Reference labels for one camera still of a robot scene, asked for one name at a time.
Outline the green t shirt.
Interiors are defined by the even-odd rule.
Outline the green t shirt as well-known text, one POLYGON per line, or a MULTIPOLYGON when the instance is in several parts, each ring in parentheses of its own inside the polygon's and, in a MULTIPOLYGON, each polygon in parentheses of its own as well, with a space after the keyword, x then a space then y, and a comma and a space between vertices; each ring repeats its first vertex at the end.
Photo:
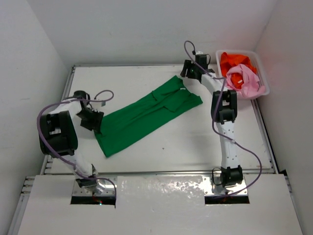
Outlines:
POLYGON ((201 104, 202 99, 174 76, 135 103, 104 116, 95 137, 109 158, 201 104))

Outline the pink t shirt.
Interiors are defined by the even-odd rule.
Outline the pink t shirt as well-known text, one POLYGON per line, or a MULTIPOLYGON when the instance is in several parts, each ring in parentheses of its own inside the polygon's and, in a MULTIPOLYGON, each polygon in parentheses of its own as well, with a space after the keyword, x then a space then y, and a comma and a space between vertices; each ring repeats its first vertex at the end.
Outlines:
POLYGON ((235 90, 240 99, 256 99, 266 91, 265 86, 260 86, 260 78, 243 64, 232 67, 226 74, 226 86, 229 90, 235 90), (241 89, 236 89, 231 83, 231 75, 238 73, 243 77, 244 84, 241 89))

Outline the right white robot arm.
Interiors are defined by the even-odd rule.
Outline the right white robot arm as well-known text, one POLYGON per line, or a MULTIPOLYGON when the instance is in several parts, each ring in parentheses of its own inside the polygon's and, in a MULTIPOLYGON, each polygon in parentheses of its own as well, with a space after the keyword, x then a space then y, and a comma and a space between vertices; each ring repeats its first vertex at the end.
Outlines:
POLYGON ((184 61, 181 77, 198 80, 212 94, 212 128, 220 136, 222 162, 219 185, 230 187, 243 180, 242 168, 237 156, 234 124, 237 117, 237 93, 225 87, 226 79, 218 78, 208 69, 207 57, 193 51, 194 57, 184 61))

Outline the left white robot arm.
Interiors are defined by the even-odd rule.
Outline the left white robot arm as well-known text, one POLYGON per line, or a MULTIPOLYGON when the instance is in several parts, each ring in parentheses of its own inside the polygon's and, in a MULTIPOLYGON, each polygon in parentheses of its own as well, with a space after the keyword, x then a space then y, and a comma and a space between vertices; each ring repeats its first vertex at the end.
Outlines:
POLYGON ((85 161, 78 149, 78 138, 73 119, 81 119, 80 126, 96 134, 104 113, 88 107, 90 95, 85 91, 75 91, 72 97, 62 101, 56 109, 39 114, 37 128, 40 138, 40 148, 45 155, 61 160, 75 175, 80 188, 95 190, 100 186, 96 179, 93 164, 85 161))

